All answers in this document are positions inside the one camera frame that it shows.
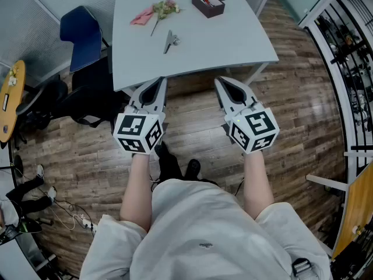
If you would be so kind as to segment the wooden desk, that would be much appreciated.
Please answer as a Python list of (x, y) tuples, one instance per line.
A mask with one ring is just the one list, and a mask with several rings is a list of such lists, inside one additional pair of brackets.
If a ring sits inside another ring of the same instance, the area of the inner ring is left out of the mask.
[(334, 260), (373, 217), (373, 161), (359, 174), (347, 191), (344, 218), (332, 255)]

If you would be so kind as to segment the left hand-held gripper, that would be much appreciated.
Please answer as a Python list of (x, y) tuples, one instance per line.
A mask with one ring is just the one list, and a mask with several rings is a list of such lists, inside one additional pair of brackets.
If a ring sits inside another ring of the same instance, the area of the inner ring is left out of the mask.
[(148, 155), (161, 140), (166, 93), (166, 77), (149, 80), (135, 90), (130, 104), (118, 114), (113, 137), (125, 151)]

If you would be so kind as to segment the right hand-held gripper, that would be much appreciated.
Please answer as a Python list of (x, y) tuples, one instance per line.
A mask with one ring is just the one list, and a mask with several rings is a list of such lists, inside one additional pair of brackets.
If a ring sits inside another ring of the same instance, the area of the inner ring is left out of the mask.
[(224, 130), (231, 142), (246, 154), (270, 147), (279, 134), (271, 109), (255, 100), (249, 86), (236, 79), (218, 76), (214, 86), (226, 113)]

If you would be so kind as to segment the black green device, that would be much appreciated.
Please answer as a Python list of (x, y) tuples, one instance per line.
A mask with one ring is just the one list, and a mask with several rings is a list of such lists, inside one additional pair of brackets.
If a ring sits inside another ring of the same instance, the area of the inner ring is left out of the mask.
[(0, 234), (0, 246), (15, 239), (25, 233), (39, 233), (42, 231), (41, 225), (29, 218), (22, 218), (17, 226), (5, 226), (5, 230)]

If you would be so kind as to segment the person's left forearm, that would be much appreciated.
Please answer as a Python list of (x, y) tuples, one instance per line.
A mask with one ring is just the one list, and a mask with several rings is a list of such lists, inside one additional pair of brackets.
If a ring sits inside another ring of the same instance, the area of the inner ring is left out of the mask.
[(134, 154), (119, 218), (149, 231), (152, 222), (152, 191), (150, 184), (150, 156)]

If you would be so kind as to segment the white shelf with black frame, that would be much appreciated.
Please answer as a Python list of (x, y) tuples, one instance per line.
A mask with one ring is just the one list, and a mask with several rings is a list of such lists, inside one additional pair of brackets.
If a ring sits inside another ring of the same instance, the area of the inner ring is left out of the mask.
[(332, 81), (346, 162), (361, 171), (373, 160), (373, 49), (349, 1), (354, 0), (318, 0), (300, 26), (314, 40)]

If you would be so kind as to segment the pink flower bouquet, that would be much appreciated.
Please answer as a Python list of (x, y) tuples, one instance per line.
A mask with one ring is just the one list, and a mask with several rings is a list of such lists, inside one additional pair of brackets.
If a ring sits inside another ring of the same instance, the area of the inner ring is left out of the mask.
[(166, 19), (172, 13), (180, 13), (182, 9), (174, 0), (163, 0), (152, 5), (152, 10), (157, 14), (157, 20), (152, 30), (151, 36), (153, 35), (158, 23), (161, 20)]

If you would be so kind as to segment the pink cloth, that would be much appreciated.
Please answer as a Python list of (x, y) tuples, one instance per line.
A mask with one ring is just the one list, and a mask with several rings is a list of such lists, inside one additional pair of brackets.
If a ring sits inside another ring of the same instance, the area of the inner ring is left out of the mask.
[(143, 10), (140, 14), (131, 20), (130, 25), (142, 25), (144, 26), (153, 16), (154, 10), (153, 6), (150, 6)]

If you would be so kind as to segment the round wooden table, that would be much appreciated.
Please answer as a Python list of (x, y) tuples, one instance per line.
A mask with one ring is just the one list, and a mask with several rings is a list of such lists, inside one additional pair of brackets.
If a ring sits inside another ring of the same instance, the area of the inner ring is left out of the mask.
[(8, 142), (15, 129), (17, 120), (16, 108), (21, 103), (26, 81), (24, 61), (18, 60), (12, 67), (18, 68), (16, 74), (17, 84), (14, 87), (8, 85), (8, 73), (0, 91), (0, 141), (2, 143)]

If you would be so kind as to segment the person's legs in black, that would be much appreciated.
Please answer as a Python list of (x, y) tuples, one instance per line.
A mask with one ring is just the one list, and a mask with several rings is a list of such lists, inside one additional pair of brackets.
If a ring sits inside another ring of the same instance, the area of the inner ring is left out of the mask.
[(217, 185), (217, 183), (214, 181), (210, 181), (205, 178), (198, 178), (198, 174), (200, 172), (200, 162), (198, 160), (191, 159), (186, 168), (186, 172), (183, 175), (181, 173), (177, 158), (169, 152), (167, 145), (164, 142), (162, 142), (160, 145), (157, 145), (154, 151), (159, 157), (159, 183), (162, 183), (169, 179), (179, 179), (183, 181), (200, 181)]

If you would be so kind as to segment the white power strip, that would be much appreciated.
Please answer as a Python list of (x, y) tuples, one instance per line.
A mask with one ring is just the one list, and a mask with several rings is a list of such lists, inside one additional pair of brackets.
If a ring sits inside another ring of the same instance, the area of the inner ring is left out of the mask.
[(82, 221), (82, 225), (86, 229), (89, 229), (91, 231), (92, 235), (94, 236), (97, 232), (97, 224), (91, 222), (90, 219), (86, 219), (86, 218), (81, 218), (80, 220)]

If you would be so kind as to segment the brown open box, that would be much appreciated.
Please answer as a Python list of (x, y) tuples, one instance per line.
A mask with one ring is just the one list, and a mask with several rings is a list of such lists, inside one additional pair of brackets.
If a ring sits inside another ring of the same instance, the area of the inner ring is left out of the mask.
[(225, 3), (219, 0), (209, 0), (212, 6), (209, 6), (203, 2), (203, 0), (192, 0), (192, 4), (207, 18), (212, 18), (223, 14)]

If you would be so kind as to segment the person's white shirt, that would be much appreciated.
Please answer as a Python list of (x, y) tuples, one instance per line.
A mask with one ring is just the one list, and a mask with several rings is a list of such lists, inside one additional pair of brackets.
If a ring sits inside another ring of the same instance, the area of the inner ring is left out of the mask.
[(80, 280), (292, 280), (299, 258), (308, 279), (330, 278), (328, 255), (286, 202), (252, 218), (216, 185), (171, 179), (152, 208), (149, 230), (103, 215)]

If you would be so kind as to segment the white table leg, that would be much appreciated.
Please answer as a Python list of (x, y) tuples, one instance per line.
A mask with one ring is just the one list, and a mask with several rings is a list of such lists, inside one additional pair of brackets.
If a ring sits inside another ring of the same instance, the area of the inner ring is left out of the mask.
[(242, 81), (246, 85), (249, 85), (253, 81), (257, 79), (257, 77), (261, 74), (261, 72), (267, 67), (268, 62), (258, 63), (252, 66), (251, 70), (249, 71), (248, 76)]

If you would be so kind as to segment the person's right forearm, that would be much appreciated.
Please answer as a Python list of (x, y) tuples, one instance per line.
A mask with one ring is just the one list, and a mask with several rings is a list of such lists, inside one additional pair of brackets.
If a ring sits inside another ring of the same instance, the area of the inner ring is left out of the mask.
[(275, 202), (261, 150), (244, 157), (244, 211), (253, 219)]

